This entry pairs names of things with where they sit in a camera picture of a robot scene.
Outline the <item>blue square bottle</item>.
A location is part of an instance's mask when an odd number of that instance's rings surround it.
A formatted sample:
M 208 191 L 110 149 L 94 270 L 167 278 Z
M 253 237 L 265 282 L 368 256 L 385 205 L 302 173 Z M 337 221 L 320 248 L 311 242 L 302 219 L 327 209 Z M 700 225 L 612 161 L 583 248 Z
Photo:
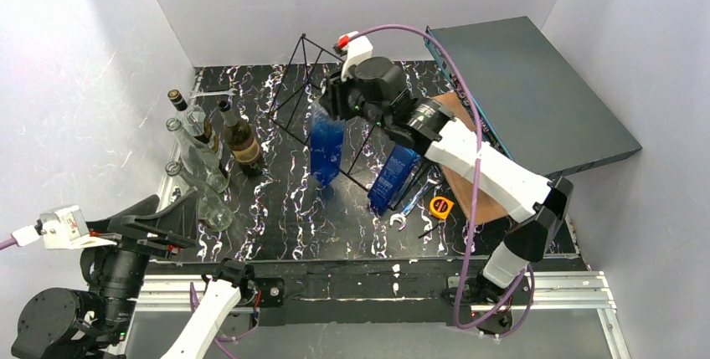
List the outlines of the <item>blue square bottle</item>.
M 346 121 L 333 120 L 320 104 L 311 104 L 310 173 L 323 187 L 340 173 Z
M 368 191 L 369 207 L 382 216 L 394 205 L 409 175 L 420 161 L 420 154 L 409 148 L 395 145 L 375 182 Z

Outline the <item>green wine bottle tan label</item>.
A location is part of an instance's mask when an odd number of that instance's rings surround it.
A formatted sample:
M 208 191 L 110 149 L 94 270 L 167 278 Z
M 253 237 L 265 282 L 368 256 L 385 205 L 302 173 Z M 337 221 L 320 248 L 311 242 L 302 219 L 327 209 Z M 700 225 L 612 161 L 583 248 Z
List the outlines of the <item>green wine bottle tan label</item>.
M 265 170 L 265 159 L 251 124 L 233 109 L 227 100 L 218 102 L 223 117 L 223 138 L 240 170 L 247 177 L 256 177 Z

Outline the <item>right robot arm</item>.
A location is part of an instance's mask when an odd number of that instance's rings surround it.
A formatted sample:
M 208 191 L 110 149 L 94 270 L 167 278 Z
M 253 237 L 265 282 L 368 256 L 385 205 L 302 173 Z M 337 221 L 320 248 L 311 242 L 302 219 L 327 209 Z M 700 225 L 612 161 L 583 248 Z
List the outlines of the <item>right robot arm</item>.
M 574 190 L 521 167 L 455 117 L 438 100 L 415 97 L 403 70 L 384 57 L 332 72 L 319 105 L 333 119 L 360 117 L 396 144 L 447 167 L 501 205 L 516 225 L 471 282 L 471 296 L 497 301 L 530 263 L 540 261 L 559 231 Z

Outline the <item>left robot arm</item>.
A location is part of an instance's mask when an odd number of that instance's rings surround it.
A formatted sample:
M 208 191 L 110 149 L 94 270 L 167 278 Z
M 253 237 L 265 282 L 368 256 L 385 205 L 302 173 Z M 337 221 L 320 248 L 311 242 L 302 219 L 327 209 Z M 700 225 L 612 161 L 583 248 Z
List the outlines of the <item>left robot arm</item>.
M 156 195 L 108 218 L 87 221 L 77 205 L 40 214 L 13 232 L 18 246 L 42 240 L 47 250 L 79 250 L 87 290 L 54 287 L 23 307 L 11 354 L 17 358 L 109 358 L 126 339 L 151 259 L 197 243 L 198 192 L 159 210 Z

